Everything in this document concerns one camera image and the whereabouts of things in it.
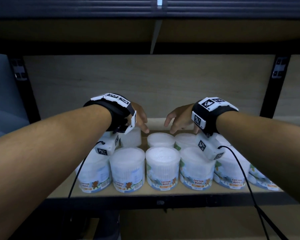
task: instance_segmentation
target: wrist tracker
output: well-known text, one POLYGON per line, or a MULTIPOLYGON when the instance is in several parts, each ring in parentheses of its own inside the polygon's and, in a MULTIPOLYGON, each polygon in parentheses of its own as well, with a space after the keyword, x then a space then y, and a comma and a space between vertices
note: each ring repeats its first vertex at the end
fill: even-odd
POLYGON ((216 128, 217 117, 224 112, 239 110, 232 104, 218 97, 206 97, 192 107, 191 119, 206 135, 219 133, 216 128))
POLYGON ((107 131, 113 131, 113 133, 127 134, 136 125, 137 112, 133 109, 131 102, 124 96, 116 93, 105 93, 96 97, 92 97, 88 102, 84 104, 84 107, 98 104, 108 109, 111 114, 111 125, 107 131), (128 120, 126 117, 131 117, 131 125, 127 125, 128 120))

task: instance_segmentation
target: cable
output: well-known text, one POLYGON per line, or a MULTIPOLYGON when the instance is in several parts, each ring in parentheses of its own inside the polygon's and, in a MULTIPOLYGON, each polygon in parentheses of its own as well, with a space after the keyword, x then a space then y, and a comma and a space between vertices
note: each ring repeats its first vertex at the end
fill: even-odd
POLYGON ((249 191, 250 191, 250 194, 251 194, 253 203, 254 203, 254 207, 256 208, 256 210, 257 210, 257 212, 258 212, 258 215, 259 215, 259 217, 260 217, 260 221, 261 221, 261 224, 262 224, 262 227, 263 227, 263 230, 264 230, 264 234, 265 234, 267 240, 269 240, 268 232, 267 232, 267 230, 266 230, 266 226, 265 226, 265 224, 264 224, 264 222, 263 222, 263 219, 262 219, 262 216, 261 216, 261 213, 260 213, 260 210, 261 210, 261 209, 259 208, 259 206, 258 206, 257 203, 256 203, 256 200, 255 200, 255 198, 254 198, 254 196, 253 196, 253 193, 252 193, 252 190, 251 190, 251 188, 250 188, 248 179, 247 179, 247 177, 246 177, 246 174, 244 173, 244 170, 243 170, 243 168, 242 168, 242 166, 241 166, 241 164, 240 164, 238 158, 236 157, 235 153, 234 153, 229 147, 227 147, 227 146, 225 146, 225 145, 219 146, 218 149, 220 149, 220 148, 222 148, 222 147, 228 148, 228 149, 232 152, 232 154, 233 154, 233 156, 235 157, 235 159, 237 160, 237 163, 239 164, 239 167, 240 167, 240 169, 241 169, 241 171, 242 171, 242 173, 243 173, 244 179, 245 179, 245 181, 246 181, 246 183, 247 183, 247 186, 248 186, 248 188, 249 188, 249 191))
MULTIPOLYGON (((96 145, 99 144, 99 143, 101 143, 102 145, 105 144, 105 142, 103 142, 103 141, 98 141, 98 142, 96 143, 96 145)), ((76 176, 75 176, 75 178, 74 178, 74 181, 73 181, 73 183, 72 183, 70 192, 69 192, 69 194, 68 194, 68 198, 67 198, 67 201, 66 201, 66 203, 65 203, 65 210, 64 210, 63 216, 62 216, 62 222, 61 222, 61 228, 60 228, 60 236, 59 236, 59 239, 62 239, 62 231, 63 231, 63 226, 64 226, 64 223, 65 223, 65 217, 66 217, 66 209, 67 209, 68 206, 69 206, 69 201, 70 201, 70 197, 71 197, 73 188, 74 188, 75 185, 76 185, 76 181, 77 181, 77 179, 78 179, 79 173, 80 173, 80 171, 81 171, 81 169, 82 169, 82 166, 84 165, 84 162, 86 161, 87 157, 88 157, 88 156, 86 156, 86 157, 84 158, 84 160, 82 161, 82 163, 81 163, 81 165, 80 165, 80 168, 79 168, 79 170, 78 170, 78 172, 77 172, 77 174, 76 174, 76 176)))

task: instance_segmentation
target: forearm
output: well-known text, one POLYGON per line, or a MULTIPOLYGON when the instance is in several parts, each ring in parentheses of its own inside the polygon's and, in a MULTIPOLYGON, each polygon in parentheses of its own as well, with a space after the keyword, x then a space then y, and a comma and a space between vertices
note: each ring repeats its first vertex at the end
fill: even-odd
POLYGON ((0 137, 0 222, 22 209, 17 227, 72 173, 110 124, 109 111, 91 105, 0 137))
POLYGON ((216 127, 248 161, 300 202, 300 127, 229 111, 216 127))

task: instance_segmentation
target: upper shelf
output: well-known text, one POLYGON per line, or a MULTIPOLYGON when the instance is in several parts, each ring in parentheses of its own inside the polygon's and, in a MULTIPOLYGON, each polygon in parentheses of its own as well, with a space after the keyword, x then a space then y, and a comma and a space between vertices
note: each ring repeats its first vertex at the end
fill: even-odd
POLYGON ((300 19, 300 0, 0 0, 0 19, 300 19))

